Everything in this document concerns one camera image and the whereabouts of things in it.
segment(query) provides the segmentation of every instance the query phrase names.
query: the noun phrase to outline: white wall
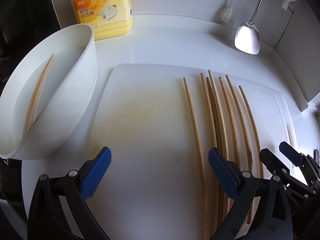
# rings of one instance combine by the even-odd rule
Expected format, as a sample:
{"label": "white wall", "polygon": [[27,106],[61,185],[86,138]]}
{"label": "white wall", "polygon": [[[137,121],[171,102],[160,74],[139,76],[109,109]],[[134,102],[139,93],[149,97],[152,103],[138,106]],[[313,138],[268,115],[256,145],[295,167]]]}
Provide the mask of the white wall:
{"label": "white wall", "polygon": [[310,101],[320,91],[320,22],[306,0],[296,1],[295,13],[276,51]]}
{"label": "white wall", "polygon": [[[224,24],[219,12],[226,0],[132,0],[132,13],[167,14],[199,18]],[[236,0],[233,15],[237,20],[229,25],[237,27],[241,22],[251,18],[258,0]],[[263,0],[255,24],[259,29],[261,40],[274,47],[283,33],[290,11],[282,9],[282,0]]]}

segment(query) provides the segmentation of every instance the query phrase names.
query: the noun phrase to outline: spatula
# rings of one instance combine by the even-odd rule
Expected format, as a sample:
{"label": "spatula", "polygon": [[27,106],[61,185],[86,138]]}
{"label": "spatula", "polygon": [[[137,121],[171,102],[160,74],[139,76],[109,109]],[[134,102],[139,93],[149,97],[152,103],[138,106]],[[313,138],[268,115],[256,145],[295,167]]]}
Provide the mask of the spatula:
{"label": "spatula", "polygon": [[235,46],[237,49],[254,55],[258,54],[260,50],[260,35],[257,27],[253,23],[253,20],[257,15],[261,1],[262,0],[258,1],[251,20],[239,25],[235,37]]}

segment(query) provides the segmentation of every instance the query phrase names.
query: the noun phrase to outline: white countertop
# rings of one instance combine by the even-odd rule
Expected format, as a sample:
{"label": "white countertop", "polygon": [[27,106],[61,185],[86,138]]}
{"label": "white countertop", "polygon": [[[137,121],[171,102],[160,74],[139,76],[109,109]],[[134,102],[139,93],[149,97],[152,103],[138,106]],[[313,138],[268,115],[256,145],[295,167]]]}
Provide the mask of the white countertop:
{"label": "white countertop", "polygon": [[[65,176],[69,170],[79,169],[84,163],[100,98],[112,69],[119,64],[159,64],[211,69],[278,90],[284,96],[292,116],[298,150],[312,156],[313,149],[319,147],[320,133],[315,117],[313,114],[300,113],[287,82],[270,55],[262,51],[258,55],[240,52],[234,47],[232,40],[211,34],[232,36],[234,30],[228,31],[225,27],[210,22],[171,17],[171,21],[162,24],[157,20],[159,16],[154,19],[156,21],[152,22],[150,16],[136,17],[134,21],[137,23],[128,35],[96,41],[98,81],[92,100],[78,126],[52,155],[22,163],[22,189],[27,214],[41,174],[46,173],[50,177]],[[297,172],[296,176],[300,178],[300,173]]]}

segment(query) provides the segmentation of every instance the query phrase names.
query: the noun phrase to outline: chopstick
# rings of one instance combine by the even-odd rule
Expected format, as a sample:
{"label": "chopstick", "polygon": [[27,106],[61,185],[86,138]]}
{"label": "chopstick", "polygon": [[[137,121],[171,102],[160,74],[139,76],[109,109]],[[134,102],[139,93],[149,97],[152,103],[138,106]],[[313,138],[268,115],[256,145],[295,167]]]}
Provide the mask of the chopstick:
{"label": "chopstick", "polygon": [[[240,104],[239,104],[239,100],[238,100],[238,97],[236,95],[236,92],[233,89],[231,80],[228,77],[228,75],[226,75],[226,78],[227,78],[228,85],[230,87],[231,94],[232,94],[233,100],[234,100],[234,102],[236,104],[236,109],[237,109],[237,112],[238,112],[238,115],[239,115],[241,129],[242,129],[242,133],[243,133],[243,137],[244,137],[245,151],[247,153],[248,170],[252,174],[252,153],[251,153],[251,148],[250,148],[249,139],[248,139],[247,127],[244,124],[244,116],[243,116],[242,110],[240,108]],[[250,209],[249,209],[249,212],[248,212],[248,217],[247,217],[247,224],[248,225],[250,225],[250,223],[251,223],[251,217],[252,217],[252,205],[250,206]]]}
{"label": "chopstick", "polygon": [[[213,75],[211,70],[208,71],[209,78],[211,82],[212,92],[213,92],[213,98],[215,101],[216,109],[217,109],[217,115],[218,115],[218,122],[219,122],[219,130],[221,135],[221,149],[222,155],[226,160],[229,160],[229,152],[228,152],[228,143],[227,143],[227,134],[226,134],[226,127],[223,120],[223,114],[222,114],[222,108],[221,103],[218,95],[218,91],[213,79]],[[219,213],[218,213],[218,226],[222,223],[224,218],[227,216],[230,206],[230,199],[225,195],[222,187],[220,186],[220,204],[219,204]]]}
{"label": "chopstick", "polygon": [[210,102],[209,89],[208,89],[207,81],[206,81],[206,78],[204,77],[204,74],[200,73],[200,76],[201,76],[202,86],[204,88],[204,94],[207,101],[207,108],[208,108],[209,117],[210,117],[210,126],[212,131],[212,144],[213,144],[213,147],[217,147],[216,128],[214,125],[214,118],[213,118],[212,106]]}
{"label": "chopstick", "polygon": [[240,158],[239,158],[239,149],[238,149],[238,139],[236,134],[236,126],[235,126],[235,120],[233,118],[232,110],[231,110],[231,104],[230,100],[226,91],[226,88],[224,86],[224,83],[222,81],[222,78],[219,77],[219,82],[222,88],[223,97],[227,105],[227,112],[228,117],[230,120],[230,129],[231,129],[231,138],[232,138],[232,145],[233,145],[233,152],[234,152],[234,158],[235,158],[235,164],[240,169]]}
{"label": "chopstick", "polygon": [[[204,92],[207,101],[208,112],[210,116],[210,125],[212,130],[212,147],[217,147],[217,136],[216,136],[216,127],[214,124],[213,117],[213,108],[215,109],[214,99],[211,89],[210,80],[208,77],[204,77],[204,74],[201,73],[202,85],[204,87]],[[219,213],[219,181],[215,174],[213,174],[213,203],[212,203],[212,222],[210,227],[210,235],[209,238],[213,235],[213,233],[217,230],[218,227],[218,213]]]}
{"label": "chopstick", "polygon": [[208,207],[207,207],[207,188],[205,184],[205,172],[204,172],[204,160],[202,155],[202,146],[200,139],[199,126],[196,118],[196,110],[193,105],[190,88],[188,86],[187,79],[183,78],[184,86],[186,89],[188,104],[191,113],[191,120],[193,125],[193,130],[195,134],[196,141],[196,154],[198,158],[199,168],[200,168],[200,183],[201,183],[201,192],[202,192],[202,209],[203,209],[203,225],[202,225],[202,240],[206,240],[207,238],[207,217],[208,217]]}
{"label": "chopstick", "polygon": [[26,135],[27,131],[30,129],[30,127],[32,126],[33,123],[33,118],[35,115],[35,110],[36,110],[36,104],[38,102],[38,98],[39,98],[39,94],[40,94],[40,90],[42,88],[43,82],[44,82],[44,78],[47,75],[48,69],[52,63],[54,54],[51,55],[51,57],[49,58],[47,64],[45,65],[40,78],[37,82],[36,88],[33,91],[32,94],[32,98],[28,107],[28,111],[27,111],[27,116],[26,116],[26,121],[24,123],[24,128],[23,128],[23,137]]}
{"label": "chopstick", "polygon": [[256,123],[255,123],[255,121],[254,121],[253,114],[252,114],[252,111],[251,111],[251,108],[250,108],[248,99],[247,99],[247,97],[246,97],[246,95],[245,95],[242,87],[239,86],[239,89],[240,89],[242,98],[243,98],[243,100],[244,100],[245,107],[247,108],[248,115],[249,115],[249,118],[250,118],[252,130],[253,130],[253,136],[254,136],[254,140],[255,140],[255,142],[256,142],[256,147],[257,147],[257,155],[258,155],[259,169],[260,169],[260,178],[263,179],[263,178],[264,178],[263,166],[262,166],[262,162],[261,162],[260,157],[259,157],[259,153],[260,153],[260,151],[261,151],[261,145],[260,145],[260,139],[259,139],[259,135],[258,135],[257,125],[256,125]]}

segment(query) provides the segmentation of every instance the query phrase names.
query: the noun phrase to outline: yellow bottle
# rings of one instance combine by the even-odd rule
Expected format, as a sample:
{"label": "yellow bottle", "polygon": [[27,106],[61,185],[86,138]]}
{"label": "yellow bottle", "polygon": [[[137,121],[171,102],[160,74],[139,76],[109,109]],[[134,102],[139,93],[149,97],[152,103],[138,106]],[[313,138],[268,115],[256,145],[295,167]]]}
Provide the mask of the yellow bottle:
{"label": "yellow bottle", "polygon": [[131,0],[73,0],[79,23],[91,25],[94,39],[127,34],[132,26]]}

